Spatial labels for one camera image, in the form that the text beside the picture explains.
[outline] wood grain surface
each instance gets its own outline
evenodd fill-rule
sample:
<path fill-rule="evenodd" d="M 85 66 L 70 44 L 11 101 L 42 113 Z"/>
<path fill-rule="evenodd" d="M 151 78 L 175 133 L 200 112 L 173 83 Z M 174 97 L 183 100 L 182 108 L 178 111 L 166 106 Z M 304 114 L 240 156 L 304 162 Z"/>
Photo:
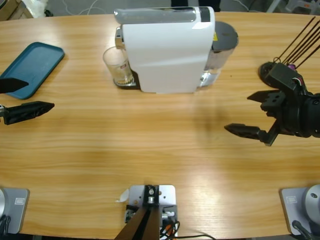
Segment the wood grain surface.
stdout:
<path fill-rule="evenodd" d="M 7 106 L 55 103 L 33 120 L 0 124 L 0 185 L 27 188 L 26 234 L 114 238 L 131 185 L 176 187 L 180 235 L 219 239 L 288 234 L 279 190 L 320 182 L 320 139 L 279 135 L 272 147 L 224 130 L 244 123 L 268 130 L 250 94 L 268 90 L 258 67 L 278 56 L 311 17 L 217 13 L 239 45 L 217 82 L 194 94 L 152 94 L 117 88 L 102 60 L 114 45 L 112 15 L 0 22 L 0 72 L 33 42 L 65 57 L 28 100 L 2 94 Z M 320 92 L 319 53 L 299 72 Z"/>

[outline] wire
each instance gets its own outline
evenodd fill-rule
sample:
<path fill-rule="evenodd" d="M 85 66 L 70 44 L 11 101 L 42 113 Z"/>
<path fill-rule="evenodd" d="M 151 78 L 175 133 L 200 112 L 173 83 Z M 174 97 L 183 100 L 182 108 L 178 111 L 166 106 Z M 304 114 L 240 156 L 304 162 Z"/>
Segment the wire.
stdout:
<path fill-rule="evenodd" d="M 209 234 L 199 234 L 199 235 L 191 235 L 191 236 L 176 236 L 176 233 L 178 232 L 180 227 L 180 222 L 171 222 L 167 226 L 163 226 L 160 230 L 160 239 L 163 237 L 164 240 L 171 240 L 171 239 L 195 239 L 195 238 L 201 238 L 201 237 L 208 237 L 212 240 L 216 240 L 213 236 Z"/>
<path fill-rule="evenodd" d="M 99 0 L 95 0 L 95 1 L 91 4 L 91 6 L 89 7 L 89 11 L 88 11 L 87 15 L 90 14 L 91 9 L 94 7 L 95 3 L 98 2 L 98 1 L 99 1 Z"/>
<path fill-rule="evenodd" d="M 249 8 L 246 5 L 244 5 L 242 1 L 240 0 L 232 0 L 232 1 L 239 3 L 242 7 L 244 7 L 249 12 Z"/>
<path fill-rule="evenodd" d="M 252 6 L 255 4 L 256 1 L 257 1 L 257 0 L 253 0 L 253 1 L 250 3 L 250 5 L 249 5 L 249 7 L 248 7 L 249 10 L 252 8 Z"/>
<path fill-rule="evenodd" d="M 65 6 L 65 11 L 66 11 L 69 15 L 71 15 L 71 16 L 81 15 L 81 14 L 84 13 L 85 11 L 88 11 L 88 14 L 87 14 L 87 15 L 89 15 L 89 12 L 91 11 L 91 9 L 98 9 L 98 10 L 101 10 L 104 14 L 107 14 L 107 12 L 106 12 L 103 8 L 93 6 L 97 1 L 98 1 L 98 0 L 95 0 L 95 1 L 93 2 L 93 4 L 92 4 L 89 8 L 86 8 L 86 9 L 82 10 L 82 11 L 79 12 L 78 14 L 73 14 L 72 12 L 69 11 L 68 5 L 66 4 L 65 0 L 62 0 L 62 3 L 63 3 L 64 6 Z"/>
<path fill-rule="evenodd" d="M 208 237 L 212 240 L 216 240 L 213 236 L 210 236 L 209 234 L 200 234 L 200 235 L 193 235 L 193 236 L 171 236 L 168 239 L 195 239 L 195 238 L 201 238 L 201 237 Z"/>

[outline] metal mount plate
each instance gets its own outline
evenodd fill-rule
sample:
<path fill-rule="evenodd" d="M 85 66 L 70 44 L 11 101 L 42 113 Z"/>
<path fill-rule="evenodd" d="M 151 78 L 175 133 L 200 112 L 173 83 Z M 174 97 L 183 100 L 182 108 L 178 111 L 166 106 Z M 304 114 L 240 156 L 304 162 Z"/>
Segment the metal mount plate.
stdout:
<path fill-rule="evenodd" d="M 128 204 L 142 207 L 145 185 L 133 185 L 129 189 Z M 159 185 L 159 205 L 176 205 L 176 188 L 173 185 Z"/>
<path fill-rule="evenodd" d="M 20 188 L 2 188 L 5 196 L 3 214 L 11 217 L 8 227 L 9 234 L 17 234 L 22 228 L 29 190 Z"/>
<path fill-rule="evenodd" d="M 280 192 L 288 230 L 293 235 L 301 235 L 300 232 L 292 226 L 294 220 L 298 220 L 306 230 L 311 232 L 309 221 L 303 210 L 303 196 L 307 189 L 307 187 L 286 188 Z"/>

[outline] white paper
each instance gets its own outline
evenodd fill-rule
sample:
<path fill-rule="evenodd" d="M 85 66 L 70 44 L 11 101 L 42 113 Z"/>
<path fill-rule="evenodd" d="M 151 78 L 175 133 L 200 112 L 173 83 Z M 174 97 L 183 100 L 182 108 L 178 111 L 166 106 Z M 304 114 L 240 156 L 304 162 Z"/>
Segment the white paper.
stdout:
<path fill-rule="evenodd" d="M 116 203 L 124 203 L 129 198 L 129 189 L 127 188 L 120 196 L 119 200 L 116 200 Z"/>

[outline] label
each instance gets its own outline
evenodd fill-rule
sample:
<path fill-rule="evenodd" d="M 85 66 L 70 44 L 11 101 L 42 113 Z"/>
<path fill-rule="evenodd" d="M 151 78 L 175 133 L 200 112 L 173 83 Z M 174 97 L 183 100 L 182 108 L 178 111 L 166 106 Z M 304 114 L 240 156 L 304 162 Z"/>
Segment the label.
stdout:
<path fill-rule="evenodd" d="M 25 198 L 17 197 L 14 201 L 14 205 L 24 205 L 25 204 Z"/>
<path fill-rule="evenodd" d="M 286 202 L 288 204 L 296 204 L 298 201 L 297 201 L 297 197 L 296 196 L 287 196 L 286 197 Z"/>
<path fill-rule="evenodd" d="M 213 35 L 213 41 L 218 41 L 218 35 L 217 35 L 216 32 L 215 32 L 214 35 Z"/>

